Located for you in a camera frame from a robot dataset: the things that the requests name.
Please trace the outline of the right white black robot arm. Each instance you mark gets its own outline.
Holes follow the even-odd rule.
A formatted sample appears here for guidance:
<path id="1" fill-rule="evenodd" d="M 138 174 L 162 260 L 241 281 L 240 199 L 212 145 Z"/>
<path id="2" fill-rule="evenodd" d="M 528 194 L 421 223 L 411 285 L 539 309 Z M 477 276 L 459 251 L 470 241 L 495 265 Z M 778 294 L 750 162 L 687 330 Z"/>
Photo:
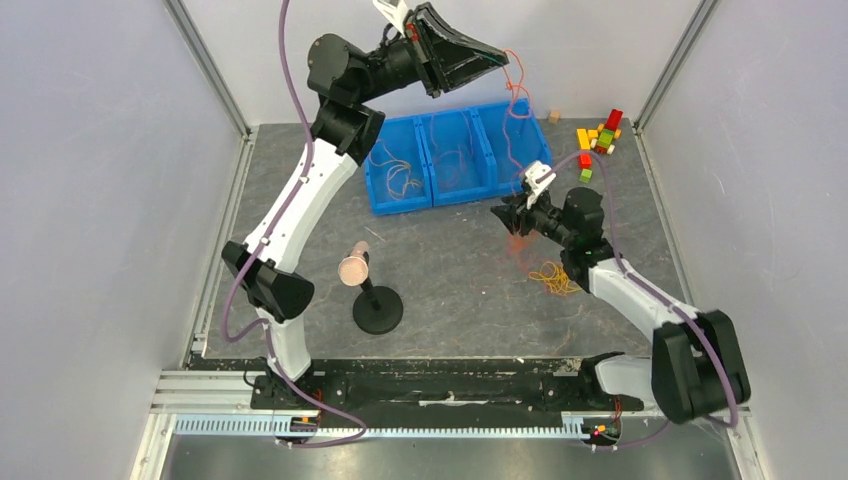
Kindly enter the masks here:
<path id="1" fill-rule="evenodd" d="M 516 236 L 532 232 L 560 246 L 562 268 L 584 292 L 612 306 L 651 343 L 638 358 L 621 352 L 585 361 L 577 382 L 580 400 L 602 408 L 617 395 L 654 405 L 674 424 L 719 420 L 734 428 L 751 386 L 731 318 L 701 311 L 665 293 L 640 275 L 605 231 L 603 197 L 585 187 L 571 189 L 562 206 L 548 193 L 504 197 L 490 211 Z"/>

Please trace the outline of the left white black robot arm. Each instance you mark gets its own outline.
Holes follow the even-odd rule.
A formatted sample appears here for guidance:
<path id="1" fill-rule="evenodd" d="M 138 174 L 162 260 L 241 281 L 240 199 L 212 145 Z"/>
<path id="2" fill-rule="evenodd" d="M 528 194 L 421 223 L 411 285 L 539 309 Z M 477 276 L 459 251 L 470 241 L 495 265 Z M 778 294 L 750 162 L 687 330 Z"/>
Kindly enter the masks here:
<path id="1" fill-rule="evenodd" d="M 377 142 L 385 115 L 368 102 L 415 83 L 437 98 L 509 62 L 504 50 L 454 29 L 428 2 L 411 8 L 404 1 L 377 1 L 374 7 L 396 34 L 373 50 L 335 33 L 311 44 L 307 86 L 319 99 L 313 120 L 293 81 L 286 82 L 305 134 L 302 155 L 261 222 L 221 251 L 234 277 L 225 303 L 244 292 L 258 315 L 238 334 L 229 332 L 224 318 L 222 337 L 236 343 L 262 330 L 269 369 L 279 378 L 275 394 L 290 408 L 304 407 L 314 393 L 312 379 L 304 375 L 312 364 L 304 313 L 315 287 L 296 268 L 318 220 Z"/>

